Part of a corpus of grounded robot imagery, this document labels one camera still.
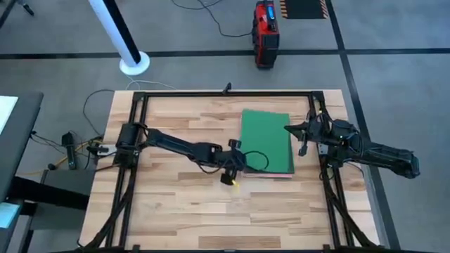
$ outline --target black floor stripe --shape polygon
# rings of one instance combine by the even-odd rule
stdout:
[[[150,57],[202,57],[202,56],[253,56],[253,50],[212,50],[212,51],[156,51],[146,52]],[[337,49],[281,49],[280,56],[321,56],[337,55]],[[32,59],[99,59],[120,58],[119,53],[7,53],[0,54],[0,60]]]
[[[450,48],[347,49],[348,55],[448,54]]]
[[[359,130],[361,134],[370,139],[366,118],[363,114],[363,108],[361,105],[361,101],[359,100],[358,91],[356,89],[356,84],[354,82],[352,69],[350,67],[349,58],[347,52],[345,50],[344,39],[342,38],[342,34],[340,32],[338,19],[336,17],[336,13],[334,11],[331,0],[326,0],[326,5],[328,8],[328,13],[330,15],[331,25],[333,27],[333,32],[335,34],[335,39],[337,43],[337,48],[340,50],[340,59],[342,62],[342,67],[344,68],[345,78],[347,80],[347,85],[349,88],[350,96],[352,99],[354,111],[356,114],[356,120],[359,125]],[[375,197],[378,202],[379,210],[383,225],[385,227],[386,237],[391,249],[400,249],[399,239],[397,237],[397,232],[395,230],[394,221],[392,220],[392,215],[389,208],[389,203],[387,202],[386,192],[383,186],[383,182],[381,181],[380,172],[377,167],[370,167],[369,169],[371,178],[373,181],[373,187]]]
[[[150,57],[204,57],[204,56],[253,56],[252,50],[212,51],[149,51]],[[450,54],[450,48],[386,48],[386,49],[281,49],[280,56],[333,56],[333,55],[427,55]],[[4,53],[0,60],[51,60],[51,59],[101,59],[120,58],[119,53]]]

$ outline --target book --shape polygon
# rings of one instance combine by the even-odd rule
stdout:
[[[289,115],[285,113],[244,110],[241,118],[240,150],[243,153],[258,151],[246,155],[249,168],[246,174],[265,174],[264,177],[275,177],[275,174],[293,174],[293,154],[290,135],[284,129],[289,125]]]
[[[271,172],[265,172],[265,171],[257,171],[256,169],[253,169],[253,168],[247,166],[243,170],[243,177],[264,178],[264,179],[291,179],[293,177],[293,174],[295,173],[292,150],[293,150],[293,148],[291,146],[291,142],[289,139],[289,151],[290,151],[289,168],[290,169],[289,169],[288,173],[271,173]]]

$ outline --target wooden tabletop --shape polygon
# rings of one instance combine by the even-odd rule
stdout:
[[[331,117],[347,119],[341,91],[323,92]],[[127,122],[132,94],[115,92],[106,143],[114,144]],[[240,138],[243,109],[288,113],[291,124],[299,124],[309,105],[303,97],[150,98],[146,124],[190,142],[218,143],[226,150],[230,138]],[[184,156],[146,148],[139,160],[127,248],[139,244],[141,249],[321,249],[332,244],[315,144],[309,143],[304,157],[297,155],[299,147],[292,136],[291,180],[239,176],[239,186],[233,187],[219,182],[220,173],[204,174]],[[111,163],[107,157],[98,166]],[[110,215],[117,172],[101,171],[94,179],[80,238],[83,245]],[[361,172],[346,165],[341,175],[350,214],[378,243]],[[117,224],[114,245],[120,231]]]

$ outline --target pole base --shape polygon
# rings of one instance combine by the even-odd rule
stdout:
[[[126,75],[138,75],[144,73],[150,67],[150,57],[142,51],[139,51],[141,61],[134,67],[129,67],[122,59],[119,63],[120,70]]]

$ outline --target table leg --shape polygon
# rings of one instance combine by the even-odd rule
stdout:
[[[89,196],[15,176],[9,197],[86,210]]]
[[[26,215],[26,216],[34,216],[36,213],[37,204],[36,203],[30,203],[30,202],[24,202],[22,209],[20,210],[20,215]]]

